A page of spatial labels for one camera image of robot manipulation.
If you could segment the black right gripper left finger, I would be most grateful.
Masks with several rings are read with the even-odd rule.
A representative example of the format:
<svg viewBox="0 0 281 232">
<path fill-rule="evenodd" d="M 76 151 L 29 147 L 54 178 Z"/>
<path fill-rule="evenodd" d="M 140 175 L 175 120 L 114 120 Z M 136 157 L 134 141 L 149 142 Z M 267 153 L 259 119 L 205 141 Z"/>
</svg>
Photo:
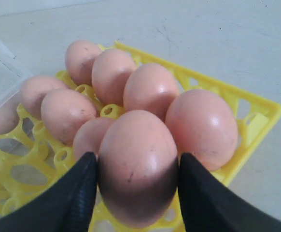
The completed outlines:
<svg viewBox="0 0 281 232">
<path fill-rule="evenodd" d="M 36 199 L 0 218 L 0 232 L 86 232 L 96 200 L 98 164 L 93 152 Z"/>
</svg>

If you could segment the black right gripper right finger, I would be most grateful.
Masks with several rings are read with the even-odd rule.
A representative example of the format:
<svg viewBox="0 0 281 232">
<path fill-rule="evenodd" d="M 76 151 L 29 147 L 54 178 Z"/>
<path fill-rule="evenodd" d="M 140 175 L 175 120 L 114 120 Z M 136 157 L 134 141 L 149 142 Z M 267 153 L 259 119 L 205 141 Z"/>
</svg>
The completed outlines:
<svg viewBox="0 0 281 232">
<path fill-rule="evenodd" d="M 187 232 L 281 232 L 281 221 L 218 181 L 192 154 L 183 153 L 179 202 Z"/>
</svg>

